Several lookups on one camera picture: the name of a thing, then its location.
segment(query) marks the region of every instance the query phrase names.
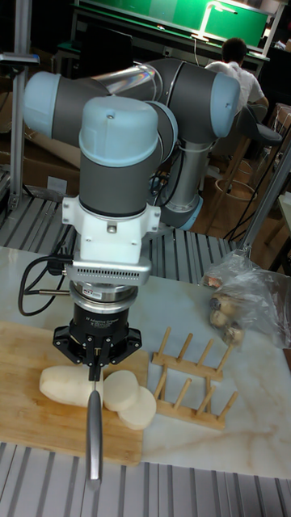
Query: light blue joint cap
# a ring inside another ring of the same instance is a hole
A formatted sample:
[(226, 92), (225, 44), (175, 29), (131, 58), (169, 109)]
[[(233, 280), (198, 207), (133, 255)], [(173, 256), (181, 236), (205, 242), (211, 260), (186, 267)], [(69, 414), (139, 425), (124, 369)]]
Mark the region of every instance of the light blue joint cap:
[(178, 123), (175, 118), (175, 115), (168, 106), (165, 106), (165, 104), (159, 103), (156, 100), (151, 100), (151, 101), (146, 101), (146, 102), (149, 102), (149, 104), (156, 104), (156, 106), (159, 106), (166, 113), (169, 121), (171, 122), (171, 127), (173, 129), (173, 145), (172, 145), (171, 151), (169, 153), (169, 156), (170, 156), (172, 150), (174, 149), (175, 143), (178, 140), (178, 132), (179, 132)]
[(230, 132), (239, 94), (239, 82), (223, 72), (218, 72), (213, 81), (210, 100), (211, 124), (217, 138), (226, 137)]
[(183, 224), (183, 226), (180, 226), (179, 229), (183, 229), (185, 232), (190, 230), (192, 228), (192, 226), (194, 225), (198, 215), (199, 215), (199, 212), (202, 208), (202, 204), (203, 204), (203, 199), (199, 196), (199, 201), (198, 201), (198, 205), (196, 206), (193, 214), (189, 217), (189, 219)]
[(83, 154), (107, 167), (125, 167), (148, 158), (158, 144), (153, 107), (125, 97), (95, 97), (82, 114), (79, 145)]
[(39, 72), (28, 81), (23, 97), (25, 124), (52, 138), (53, 114), (60, 74)]

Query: wooden cutting board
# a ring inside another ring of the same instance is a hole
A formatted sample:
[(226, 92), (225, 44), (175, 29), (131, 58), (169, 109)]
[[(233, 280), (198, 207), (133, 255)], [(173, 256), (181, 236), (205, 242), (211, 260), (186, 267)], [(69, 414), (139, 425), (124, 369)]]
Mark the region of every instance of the wooden cutting board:
[[(39, 390), (42, 370), (72, 365), (52, 340), (50, 330), (0, 322), (0, 440), (83, 456), (86, 408), (58, 404)], [(121, 364), (104, 369), (104, 377), (115, 370), (131, 370), (146, 387), (148, 364), (148, 353), (137, 351)], [(104, 460), (139, 464), (142, 435), (143, 431), (128, 429), (117, 413), (103, 408)]]

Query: white marble surface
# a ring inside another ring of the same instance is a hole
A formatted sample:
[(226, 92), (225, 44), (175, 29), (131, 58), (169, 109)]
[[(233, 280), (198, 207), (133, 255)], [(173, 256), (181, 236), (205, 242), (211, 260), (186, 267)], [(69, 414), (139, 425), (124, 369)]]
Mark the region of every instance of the white marble surface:
[[(19, 314), (17, 298), (24, 268), (36, 256), (28, 252), (0, 248), (1, 319), (53, 330), (66, 325), (72, 317), (69, 297), (57, 298), (53, 305), (36, 317)], [(57, 279), (42, 280), (52, 287)], [(172, 327), (165, 353), (178, 355), (189, 332), (194, 334), (185, 359), (197, 361), (212, 337), (213, 348), (205, 361), (216, 367), (226, 345), (209, 325), (209, 290), (173, 280), (151, 277), (130, 309), (129, 323), (142, 332), (143, 347), (156, 351), (167, 326)], [(45, 297), (25, 299), (26, 310), (44, 303)], [(154, 391), (161, 368), (150, 364), (148, 387)], [(145, 430), (143, 460), (198, 469), (260, 476), (291, 478), (291, 377), (283, 352), (273, 347), (266, 336), (248, 332), (240, 352), (234, 351), (224, 367), (225, 379), (214, 383), (213, 412), (219, 413), (230, 395), (239, 392), (226, 417), (226, 429), (206, 427), (156, 415)], [(174, 401), (188, 375), (169, 371), (166, 400)], [(197, 408), (205, 382), (197, 377), (183, 404)]]

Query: man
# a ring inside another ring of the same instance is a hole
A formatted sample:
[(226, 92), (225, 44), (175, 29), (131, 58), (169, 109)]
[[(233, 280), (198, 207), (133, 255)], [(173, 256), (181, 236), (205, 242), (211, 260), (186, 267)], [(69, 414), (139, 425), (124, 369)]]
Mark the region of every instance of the man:
[(238, 80), (241, 91), (237, 112), (247, 103), (261, 104), (268, 107), (268, 100), (253, 74), (242, 69), (243, 59), (247, 54), (247, 46), (240, 38), (230, 38), (222, 45), (222, 62), (215, 61), (205, 68), (213, 72), (223, 72)]

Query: radish slice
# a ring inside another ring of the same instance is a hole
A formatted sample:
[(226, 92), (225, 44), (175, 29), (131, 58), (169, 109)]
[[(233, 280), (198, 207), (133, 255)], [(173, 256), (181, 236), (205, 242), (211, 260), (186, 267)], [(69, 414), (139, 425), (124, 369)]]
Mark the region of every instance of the radish slice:
[(104, 381), (104, 405), (110, 411), (127, 410), (137, 398), (139, 386), (129, 370), (113, 372)]
[[(52, 366), (40, 376), (40, 391), (61, 404), (87, 407), (94, 382), (88, 380), (89, 368), (84, 366)], [(103, 401), (103, 370), (96, 383), (101, 403)]]
[(136, 403), (127, 410), (119, 411), (118, 416), (125, 426), (138, 431), (151, 424), (156, 411), (157, 402), (154, 395), (147, 388), (140, 386)]

